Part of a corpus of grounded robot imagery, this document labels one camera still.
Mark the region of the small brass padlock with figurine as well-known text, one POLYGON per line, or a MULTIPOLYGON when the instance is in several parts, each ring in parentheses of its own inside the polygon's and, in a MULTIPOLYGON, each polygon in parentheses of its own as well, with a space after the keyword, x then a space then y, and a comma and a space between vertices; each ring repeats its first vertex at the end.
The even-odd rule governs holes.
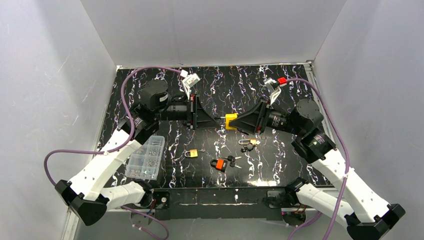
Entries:
POLYGON ((240 145, 242 145, 242 146, 245 146, 245 145, 253 145, 253 146, 255 146, 255 145, 260 144, 261 141, 260 140, 257 140, 257 139, 240 139, 238 141, 238 143, 240 145))

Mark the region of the black-headed keys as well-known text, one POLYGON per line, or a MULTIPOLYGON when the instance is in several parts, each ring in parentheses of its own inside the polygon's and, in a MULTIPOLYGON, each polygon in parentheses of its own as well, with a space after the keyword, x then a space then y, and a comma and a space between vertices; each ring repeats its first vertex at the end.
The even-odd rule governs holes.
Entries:
POLYGON ((241 156, 232 156, 232 155, 229 155, 227 157, 222 157, 222 159, 229 161, 229 165, 231 167, 241 169, 241 167, 236 164, 236 160, 238 160, 240 158, 241 158, 241 156))

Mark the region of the brass padlock with steel shackle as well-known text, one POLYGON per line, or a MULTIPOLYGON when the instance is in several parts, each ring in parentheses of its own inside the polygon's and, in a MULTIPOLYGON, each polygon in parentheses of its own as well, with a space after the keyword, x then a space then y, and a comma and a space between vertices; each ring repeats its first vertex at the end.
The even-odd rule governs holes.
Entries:
POLYGON ((188 150, 184 153, 184 156, 186 158, 196 158, 198 157, 198 150, 197 149, 188 150))

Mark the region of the yellow Opel padlock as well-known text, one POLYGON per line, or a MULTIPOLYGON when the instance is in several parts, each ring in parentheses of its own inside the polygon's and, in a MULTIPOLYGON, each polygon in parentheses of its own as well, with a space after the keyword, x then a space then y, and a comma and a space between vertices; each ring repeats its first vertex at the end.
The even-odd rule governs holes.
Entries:
POLYGON ((229 131, 237 131, 236 127, 230 126, 230 123, 238 117, 237 113, 227 113, 225 116, 215 116, 214 120, 219 123, 221 128, 229 131))

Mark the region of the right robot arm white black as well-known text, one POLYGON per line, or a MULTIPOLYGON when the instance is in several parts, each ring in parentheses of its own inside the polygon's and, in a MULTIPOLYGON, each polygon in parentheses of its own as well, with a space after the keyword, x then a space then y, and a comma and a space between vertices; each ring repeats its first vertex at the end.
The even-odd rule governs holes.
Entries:
POLYGON ((245 134, 261 134, 267 127, 293 134, 295 152, 325 176, 339 194, 332 196, 297 178, 285 187, 286 200, 330 217, 331 225, 340 224, 354 240, 380 240, 405 215, 405 209, 380 197, 348 165, 347 154, 342 154, 320 130, 323 118, 317 103, 310 99, 300 100, 291 112, 273 108, 263 99, 228 125, 245 134))

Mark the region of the orange black Opel padlock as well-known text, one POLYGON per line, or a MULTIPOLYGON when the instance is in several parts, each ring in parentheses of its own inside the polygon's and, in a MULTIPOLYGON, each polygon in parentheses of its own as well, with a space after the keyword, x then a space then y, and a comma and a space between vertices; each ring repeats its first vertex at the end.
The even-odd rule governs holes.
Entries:
POLYGON ((226 159, 213 159, 210 161, 210 166, 222 173, 226 171, 228 160, 226 159))

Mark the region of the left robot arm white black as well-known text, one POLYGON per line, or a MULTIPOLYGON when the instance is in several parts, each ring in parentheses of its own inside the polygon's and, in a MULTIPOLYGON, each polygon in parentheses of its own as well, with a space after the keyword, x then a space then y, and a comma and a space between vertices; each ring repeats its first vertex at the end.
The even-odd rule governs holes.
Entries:
POLYGON ((143 180, 105 187, 106 182, 159 130, 160 121, 182 121, 192 130, 219 127, 219 123, 202 107, 197 94, 191 92, 200 78, 193 73, 181 84, 184 93, 171 96, 168 84, 159 79, 141 89, 139 100, 131 104, 130 114, 121 120, 107 144, 70 180, 59 180, 54 188, 64 203, 86 225, 98 222, 104 214, 127 204, 141 203, 151 186, 143 180))

